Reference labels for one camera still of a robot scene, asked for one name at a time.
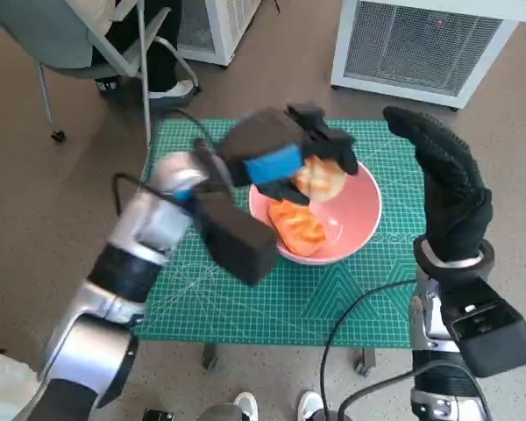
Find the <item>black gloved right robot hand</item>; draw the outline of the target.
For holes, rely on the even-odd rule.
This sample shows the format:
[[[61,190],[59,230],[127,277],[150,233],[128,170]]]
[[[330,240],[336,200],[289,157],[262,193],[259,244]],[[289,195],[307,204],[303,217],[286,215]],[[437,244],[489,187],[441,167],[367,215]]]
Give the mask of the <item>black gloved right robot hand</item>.
[[[493,218],[492,191],[468,144],[439,120],[388,106],[388,129],[415,147],[423,170],[425,237],[441,261],[476,257]]]

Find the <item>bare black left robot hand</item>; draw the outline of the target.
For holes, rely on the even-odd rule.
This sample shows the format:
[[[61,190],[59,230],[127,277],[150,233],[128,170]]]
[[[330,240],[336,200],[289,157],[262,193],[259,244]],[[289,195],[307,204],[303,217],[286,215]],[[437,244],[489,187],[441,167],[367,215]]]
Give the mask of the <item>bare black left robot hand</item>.
[[[294,182],[305,160],[334,161],[356,175],[353,143],[347,132],[326,124],[323,109],[299,103],[284,110],[267,107],[241,120],[217,143],[217,155],[236,187],[253,184],[265,196],[307,206],[310,199]]]

